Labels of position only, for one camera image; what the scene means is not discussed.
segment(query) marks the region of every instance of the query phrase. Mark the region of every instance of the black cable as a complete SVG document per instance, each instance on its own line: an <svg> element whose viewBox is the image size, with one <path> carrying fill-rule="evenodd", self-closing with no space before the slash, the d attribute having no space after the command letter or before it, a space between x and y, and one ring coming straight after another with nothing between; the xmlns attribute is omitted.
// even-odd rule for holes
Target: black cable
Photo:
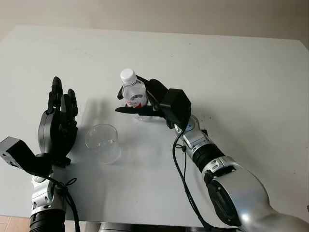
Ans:
<svg viewBox="0 0 309 232"><path fill-rule="evenodd" d="M74 200L73 200L73 198L72 198L72 196L71 196L71 194L69 193L69 190L68 190L68 186L74 184L76 182L77 178L73 178L70 181L68 181L66 184L63 184L62 182L59 182L59 181L57 181L57 180L55 180L55 179L53 179L49 176L39 176L39 177L45 178L45 179L53 182L54 185L58 186L58 188L60 189L64 198L66 199L67 204L71 207L71 210L73 212L75 231L80 232L81 229L80 229L79 223L78 223L79 222L78 212L77 212L77 209L76 209L75 202L74 202Z"/></svg>
<svg viewBox="0 0 309 232"><path fill-rule="evenodd" d="M178 140L179 140L180 137L183 135L183 133L184 133L184 130L181 131L181 132L178 134L178 136L176 137L176 139L175 139L175 141L174 141L174 143L173 143L172 153L173 153L173 159L174 159L174 162L175 162L177 171L178 171L178 173L179 173L179 175L180 175L180 178L181 178L181 180L182 180L182 182L183 182L183 187L184 187L185 193L186 193L186 195L187 195L187 197L188 197L188 200L189 200L190 205L191 205L192 208L193 208L193 211L194 211L195 214L197 215L197 218L200 220L200 222L202 223L203 227L205 228L205 230L206 230L207 232L212 232L212 231L213 231L212 229L220 230L220 231L223 231L223 232L240 231L240 229L238 229L238 228L220 228L220 227L214 227L214 226L208 224L208 223L204 220L204 218L202 217L201 213L199 212L199 210L198 210L198 208L197 208L197 205L195 204L195 202L194 202L194 200L193 200L193 198L192 198L192 195L191 195L191 193L190 193L190 190L189 190L189 188L188 188L188 186L187 186L187 183L186 183L186 181L185 181L185 178L184 178L184 177L185 177L185 170L184 170L184 172L183 172L183 174L182 174L182 172L181 172L181 170L180 170L180 167L179 167L179 165L178 165L177 159L176 159L175 149L176 149L176 148L182 148L182 147L183 147L183 146L177 144Z"/></svg>

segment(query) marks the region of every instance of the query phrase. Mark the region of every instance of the plastic water bottle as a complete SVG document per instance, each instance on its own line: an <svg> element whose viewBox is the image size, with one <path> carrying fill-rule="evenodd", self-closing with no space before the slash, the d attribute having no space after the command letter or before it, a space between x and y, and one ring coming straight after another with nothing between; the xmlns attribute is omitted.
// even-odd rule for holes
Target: plastic water bottle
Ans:
<svg viewBox="0 0 309 232"><path fill-rule="evenodd" d="M122 96L126 100L126 105L133 108L142 108L148 104L145 84L136 78L132 69L123 69L120 73L122 82ZM139 121L146 119L146 116L136 115Z"/></svg>

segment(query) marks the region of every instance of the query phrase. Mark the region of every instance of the bottle cap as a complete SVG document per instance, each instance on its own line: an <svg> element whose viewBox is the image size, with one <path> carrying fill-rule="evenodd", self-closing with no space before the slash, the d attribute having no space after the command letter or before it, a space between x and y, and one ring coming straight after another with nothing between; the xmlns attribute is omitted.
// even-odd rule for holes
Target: bottle cap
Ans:
<svg viewBox="0 0 309 232"><path fill-rule="evenodd" d="M123 69L120 73L120 77L126 86L130 86L136 82L136 75L132 69Z"/></svg>

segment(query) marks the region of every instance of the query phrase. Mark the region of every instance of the clear plastic cup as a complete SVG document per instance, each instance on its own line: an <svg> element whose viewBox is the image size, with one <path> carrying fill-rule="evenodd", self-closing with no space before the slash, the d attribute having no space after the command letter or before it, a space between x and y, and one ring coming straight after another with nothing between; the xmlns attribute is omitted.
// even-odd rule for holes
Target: clear plastic cup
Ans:
<svg viewBox="0 0 309 232"><path fill-rule="evenodd" d="M101 163L111 164L120 157L118 132L109 124L92 127L86 134L85 143Z"/></svg>

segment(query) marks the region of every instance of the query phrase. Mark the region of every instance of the table surface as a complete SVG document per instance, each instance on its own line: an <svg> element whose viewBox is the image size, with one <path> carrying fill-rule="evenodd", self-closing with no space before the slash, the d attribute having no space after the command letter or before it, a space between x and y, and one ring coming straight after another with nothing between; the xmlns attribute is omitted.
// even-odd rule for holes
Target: table surface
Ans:
<svg viewBox="0 0 309 232"><path fill-rule="evenodd" d="M18 26L0 42L0 140L16 137L40 152L37 129L58 76L79 107L68 179L78 179L70 192L80 220L200 226L172 160L175 132L160 118L114 112L124 105L120 71L130 67L183 89L201 127L262 181L271 205L308 221L308 63L308 50L292 40ZM100 123L119 133L122 154L112 165L97 163L84 144ZM190 160L186 179L204 219L223 226ZM31 176L0 159L0 186L0 215L29 217Z"/></svg>

